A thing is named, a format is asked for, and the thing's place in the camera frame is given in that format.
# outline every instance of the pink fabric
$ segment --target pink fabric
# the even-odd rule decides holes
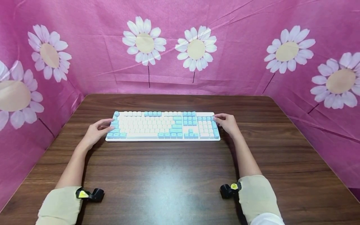
[[[44,111],[33,124],[16,130],[8,122],[0,131],[0,208],[90,93],[268,95],[345,185],[360,188],[360,106],[329,109],[310,93],[320,64],[360,52],[359,12],[358,0],[2,0],[0,61],[10,68],[19,60],[24,70],[32,70]],[[150,19],[167,41],[161,60],[149,68],[135,62],[122,42],[127,21],[136,16]],[[43,71],[36,71],[27,33],[34,33],[37,24],[68,43],[67,81],[46,80]],[[185,30],[200,25],[211,28],[217,50],[207,68],[195,71],[193,83],[194,73],[176,58],[175,45]],[[306,39],[316,40],[309,48],[314,57],[294,72],[274,75],[265,68],[267,47],[296,25],[310,30]]]

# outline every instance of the yellow label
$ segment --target yellow label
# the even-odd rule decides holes
[[[79,193],[79,198],[88,198],[88,197],[89,197],[89,195],[86,194],[85,191],[80,191],[80,193]]]
[[[237,184],[232,184],[232,185],[230,186],[230,188],[236,190],[236,189],[238,188],[238,185],[237,185]]]

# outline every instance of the white keyboard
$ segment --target white keyboard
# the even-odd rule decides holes
[[[213,112],[118,112],[106,141],[220,141]]]

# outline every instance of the flower center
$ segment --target flower center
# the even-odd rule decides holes
[[[297,55],[299,46],[295,42],[286,42],[276,51],[276,59],[280,62],[289,61]]]
[[[205,54],[205,44],[199,39],[195,39],[188,45],[188,54],[190,58],[198,60]]]
[[[326,81],[326,87],[331,93],[341,94],[347,92],[355,84],[356,75],[350,69],[341,69],[331,74]]]
[[[154,50],[154,39],[150,37],[150,35],[146,33],[140,33],[136,37],[135,41],[136,47],[139,49],[142,53],[150,53],[152,50]]]
[[[59,67],[59,54],[56,51],[56,49],[51,44],[42,44],[40,48],[40,55],[44,62],[52,67],[52,68],[58,68]]]
[[[21,81],[4,81],[0,83],[0,110],[14,112],[27,107],[31,93]]]

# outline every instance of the space bar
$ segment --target space bar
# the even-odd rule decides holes
[[[157,133],[131,133],[131,134],[127,134],[126,136],[127,139],[129,138],[158,138]]]

